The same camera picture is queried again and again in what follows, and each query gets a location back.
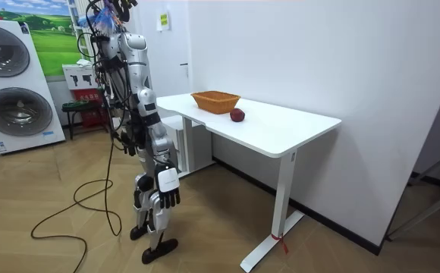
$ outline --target red box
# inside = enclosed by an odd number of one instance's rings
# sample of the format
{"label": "red box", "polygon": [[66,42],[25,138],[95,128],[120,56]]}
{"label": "red box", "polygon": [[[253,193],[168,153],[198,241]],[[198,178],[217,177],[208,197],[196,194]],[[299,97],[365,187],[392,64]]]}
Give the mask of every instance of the red box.
{"label": "red box", "polygon": [[[102,97],[97,92],[97,89],[76,89],[73,90],[76,100],[90,100],[102,103]],[[100,120],[99,115],[96,111],[81,112],[82,125],[84,127],[91,127],[96,124],[106,123],[107,124],[107,112],[104,109],[100,109],[100,114],[102,115],[102,120]]]}

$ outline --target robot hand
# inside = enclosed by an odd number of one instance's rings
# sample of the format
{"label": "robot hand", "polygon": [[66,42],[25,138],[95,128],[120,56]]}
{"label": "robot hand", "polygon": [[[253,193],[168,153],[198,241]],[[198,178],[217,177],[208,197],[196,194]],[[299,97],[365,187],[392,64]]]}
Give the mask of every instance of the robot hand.
{"label": "robot hand", "polygon": [[155,169],[156,187],[159,190],[160,207],[163,209],[180,203],[180,179],[178,170],[172,164],[157,164]]}

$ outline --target landscape poster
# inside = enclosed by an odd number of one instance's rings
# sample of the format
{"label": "landscape poster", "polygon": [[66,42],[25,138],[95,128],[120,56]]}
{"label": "landscape poster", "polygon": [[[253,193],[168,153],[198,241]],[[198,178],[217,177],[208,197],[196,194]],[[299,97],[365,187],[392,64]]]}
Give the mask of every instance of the landscape poster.
{"label": "landscape poster", "polygon": [[62,64],[80,59],[66,1],[0,0],[0,20],[28,24],[45,76],[62,75]]}

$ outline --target cable on floor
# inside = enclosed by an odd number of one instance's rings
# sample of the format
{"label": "cable on floor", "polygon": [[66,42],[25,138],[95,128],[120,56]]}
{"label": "cable on floor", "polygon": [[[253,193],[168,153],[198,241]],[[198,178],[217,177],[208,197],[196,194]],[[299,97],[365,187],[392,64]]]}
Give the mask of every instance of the cable on floor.
{"label": "cable on floor", "polygon": [[[82,207],[82,208],[84,208],[84,209],[93,210],[93,211],[95,211],[95,212],[105,212],[105,214],[107,215],[108,226],[110,227],[110,229],[111,229],[111,231],[112,231],[112,234],[114,234],[114,236],[118,236],[118,235],[121,233],[121,231],[122,231],[122,220],[121,220],[121,217],[120,217],[116,212],[113,212],[113,211],[109,210],[109,209],[108,209],[108,205],[107,205],[107,190],[110,189],[110,188],[114,185],[114,183],[112,182],[112,180],[109,179],[110,170],[111,170],[111,162],[112,162],[112,153],[113,153],[113,152],[114,152],[114,143],[111,144],[111,151],[110,151],[109,156],[108,156],[107,176],[106,176],[105,179],[92,180],[92,181],[86,182],[86,183],[84,183],[84,184],[81,184],[81,185],[75,190],[75,192],[74,192],[74,203],[73,203],[73,204],[71,204],[71,205],[69,205],[68,207],[62,209],[61,211],[56,212],[56,213],[54,213],[54,214],[52,214],[52,215],[50,215],[50,216],[44,218],[43,220],[41,220],[40,223],[36,224],[35,227],[33,227],[33,229],[31,230],[31,233],[30,233],[31,237],[32,237],[33,239],[36,239],[36,240],[51,239],[51,238],[70,238],[70,239],[75,239],[75,240],[79,240],[79,241],[81,241],[81,242],[83,243],[83,245],[84,245],[84,250],[83,250],[82,258],[80,258],[80,261],[78,262],[77,267],[74,269],[74,273],[78,272],[78,269],[79,269],[80,266],[82,265],[82,262],[83,262],[83,260],[85,259],[85,255],[86,255],[87,250],[88,250],[88,245],[87,245],[85,239],[83,239],[82,237],[78,237],[78,236],[74,236],[74,235],[66,235],[66,234],[49,235],[49,236],[36,236],[36,235],[35,235],[35,230],[36,230],[41,224],[43,224],[44,222],[48,221],[49,219],[55,217],[56,215],[59,215],[60,213],[65,212],[65,211],[67,211],[68,209],[71,209],[71,208],[73,208],[74,206],[79,205],[80,207]],[[105,182],[105,186],[104,186],[104,188],[103,188],[102,190],[100,190],[100,191],[98,191],[98,192],[96,192],[96,193],[94,193],[94,194],[91,194],[91,195],[89,195],[89,196],[87,196],[87,197],[84,197],[84,198],[82,198],[82,199],[80,199],[80,200],[77,200],[77,193],[78,193],[78,191],[79,191],[81,188],[85,187],[86,185],[93,184],[93,183],[98,183],[98,182],[102,182],[102,181]],[[96,195],[98,195],[98,194],[100,194],[100,193],[102,193],[102,192],[104,193],[105,209],[97,209],[97,208],[93,208],[93,207],[85,206],[84,204],[82,204],[83,201],[85,201],[85,200],[87,200],[87,199],[90,199],[90,198],[92,198],[92,197],[94,197],[94,196],[96,196]],[[119,230],[118,230],[118,232],[115,232],[114,227],[112,227],[112,223],[111,223],[111,219],[110,219],[110,217],[109,217],[109,214],[113,214],[113,215],[115,215],[115,216],[117,217],[117,219],[119,220]]]}

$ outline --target wooden floor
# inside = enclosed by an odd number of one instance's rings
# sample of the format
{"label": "wooden floor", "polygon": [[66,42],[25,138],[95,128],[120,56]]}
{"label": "wooden floor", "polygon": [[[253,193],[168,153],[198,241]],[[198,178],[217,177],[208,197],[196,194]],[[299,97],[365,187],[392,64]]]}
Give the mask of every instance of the wooden floor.
{"label": "wooden floor", "polygon": [[[47,215],[72,203],[83,182],[105,177],[110,144],[103,132],[74,141],[0,156],[0,272],[72,272],[83,244],[76,240],[32,240],[31,228]],[[135,214],[134,177],[142,172],[137,158],[115,150],[109,208],[122,217],[123,231],[114,237],[104,213],[73,207],[46,222],[40,235],[76,234],[89,252],[80,272],[242,272],[240,261],[270,234],[274,197],[224,168],[213,165],[181,181],[181,205],[174,208],[165,237],[179,247],[151,265],[141,263],[148,237],[129,240]],[[90,185],[85,196],[103,187]],[[404,194],[395,225],[440,196],[427,184]],[[103,195],[86,201],[103,208]],[[112,216],[114,226],[117,220]],[[286,236],[289,253],[280,246],[253,272],[440,272],[440,212],[374,256],[344,237],[305,217]]]}

